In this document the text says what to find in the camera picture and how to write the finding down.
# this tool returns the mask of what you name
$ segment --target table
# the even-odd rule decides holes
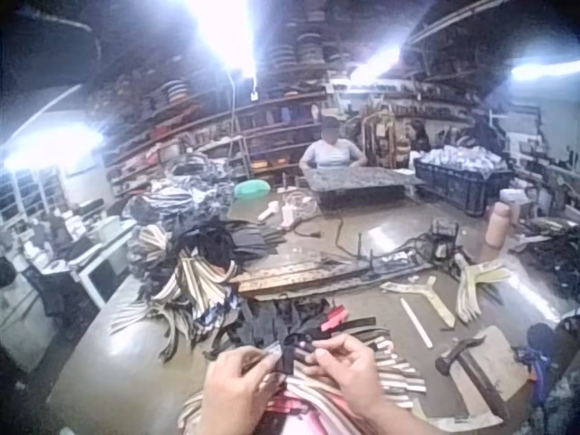
[[[277,195],[247,201],[237,201],[230,213],[232,218],[255,220]],[[379,207],[343,210],[344,221],[341,244],[356,250],[357,233],[363,232],[365,252],[386,252],[402,244],[409,237],[428,230],[433,218],[457,220],[461,224],[459,242],[468,252],[482,252],[486,224],[481,219],[465,216],[450,205],[416,204],[400,201]],[[276,224],[276,219],[268,220]],[[334,246],[336,217],[319,217],[300,228],[305,233],[321,230],[321,239],[287,235],[287,243],[279,247],[280,254],[300,256],[308,249],[339,254]],[[427,381],[428,392],[420,397],[421,407],[429,417],[465,415],[463,400],[450,378],[439,375],[434,361],[455,344],[455,339],[468,338],[478,330],[495,324],[512,345],[525,343],[527,328],[536,322],[554,325],[560,314],[571,308],[549,290],[547,283],[518,260],[502,254],[515,278],[501,285],[499,292],[504,305],[481,295],[483,315],[474,324],[459,324],[453,332],[441,331],[442,323],[426,300],[407,298],[415,314],[430,334],[435,346],[428,350],[402,310],[397,295],[384,294],[378,286],[364,291],[350,291],[328,295],[336,304],[344,304],[351,318],[376,316],[380,326],[391,329],[397,353],[409,360]],[[428,271],[418,274],[420,282],[430,275],[437,277],[434,286],[447,307],[455,304],[458,284],[442,273]],[[202,388],[207,362],[201,351],[205,342],[192,352],[180,345],[176,356],[166,364],[157,355],[164,345],[165,328],[154,321],[141,322],[121,333],[109,336],[111,316],[123,304],[132,301],[139,283],[129,277],[97,315],[86,335],[79,342],[54,385],[49,404],[77,433],[174,433],[184,400]],[[492,428],[490,433],[513,433],[524,417],[526,396],[510,408],[514,415],[511,425]]]
[[[80,282],[86,290],[89,297],[92,299],[98,309],[105,306],[105,300],[101,293],[91,280],[91,273],[99,267],[102,263],[107,261],[114,255],[121,247],[131,238],[131,231],[135,227],[136,222],[132,219],[123,220],[121,222],[121,230],[119,233],[111,238],[107,244],[99,243],[87,249],[80,256],[70,260],[68,263],[63,260],[57,260],[45,267],[41,273],[43,275],[53,275],[61,273],[71,274],[75,282]]]

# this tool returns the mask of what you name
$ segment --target pink cylinder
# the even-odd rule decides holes
[[[488,245],[497,248],[504,246],[508,236],[509,220],[509,206],[502,202],[496,202],[489,218],[488,232],[486,233]]]

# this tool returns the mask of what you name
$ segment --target ceiling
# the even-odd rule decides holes
[[[172,53],[187,50],[199,53],[202,44],[195,38],[195,25],[185,10],[184,1],[3,2],[0,38],[7,48],[2,59],[3,112],[0,115],[4,127],[0,141],[46,104],[46,101],[41,102],[43,98],[39,95],[52,95],[53,92],[46,92],[47,88],[65,89],[80,82],[91,87]],[[255,11],[256,40],[258,45],[265,44],[279,28],[276,15],[285,10],[288,2],[248,1]],[[338,34],[347,42],[371,38],[377,45],[397,39],[400,40],[397,43],[402,44],[410,34],[416,34],[461,7],[476,3],[472,0],[328,1],[355,17],[355,24],[358,24],[336,22],[328,26],[328,32]],[[490,92],[506,80],[511,66],[521,62],[520,58],[531,54],[543,59],[580,55],[580,21],[572,3],[508,1],[406,46],[403,66],[393,73],[473,88],[479,93]],[[88,27],[39,20],[26,13],[26,6]],[[27,110],[22,109],[17,114],[6,110],[5,102],[12,107],[12,102],[23,98],[31,100]]]

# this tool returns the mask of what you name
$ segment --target black crate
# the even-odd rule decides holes
[[[486,179],[479,172],[445,168],[414,161],[415,175],[425,181],[418,189],[424,189],[443,197],[466,215],[482,217],[486,206],[499,198],[499,191],[509,187],[512,172],[493,172]]]

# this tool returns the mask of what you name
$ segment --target fluorescent light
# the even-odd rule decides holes
[[[519,81],[534,81],[541,77],[559,77],[562,75],[580,73],[580,61],[568,63],[553,63],[543,65],[540,63],[528,63],[511,70],[511,75]]]
[[[102,135],[84,124],[41,130],[19,136],[5,161],[8,170],[72,168],[102,141]]]
[[[198,20],[198,30],[229,70],[256,76],[254,36],[249,23],[247,0],[185,0]]]
[[[400,55],[401,50],[399,48],[390,48],[375,54],[369,62],[358,67],[351,74],[351,83],[371,84],[396,65]]]

